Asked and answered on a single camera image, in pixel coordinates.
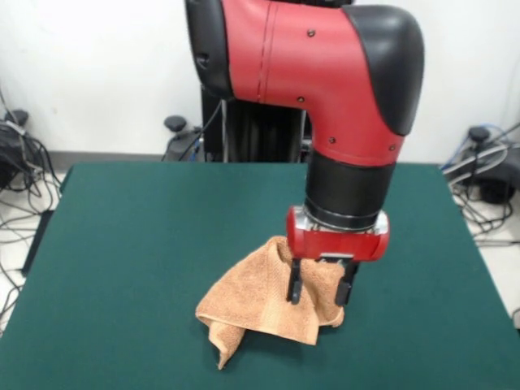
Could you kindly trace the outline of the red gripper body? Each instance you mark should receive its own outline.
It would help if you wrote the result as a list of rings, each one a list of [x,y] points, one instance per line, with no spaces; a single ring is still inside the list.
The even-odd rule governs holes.
[[[302,206],[288,210],[286,232],[288,246],[295,258],[352,258],[357,262],[381,259],[388,247],[388,215],[380,211],[374,227],[368,231],[338,231],[316,223]]]

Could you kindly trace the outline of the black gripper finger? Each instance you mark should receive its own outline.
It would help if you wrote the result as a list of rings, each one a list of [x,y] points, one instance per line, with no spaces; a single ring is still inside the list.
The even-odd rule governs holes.
[[[301,298],[302,289],[301,278],[301,259],[294,258],[291,263],[290,276],[288,280],[288,292],[286,300],[291,304],[298,304]]]
[[[335,303],[337,306],[346,306],[349,303],[355,276],[358,273],[358,262],[349,262],[344,267],[344,274],[340,278],[336,290]]]

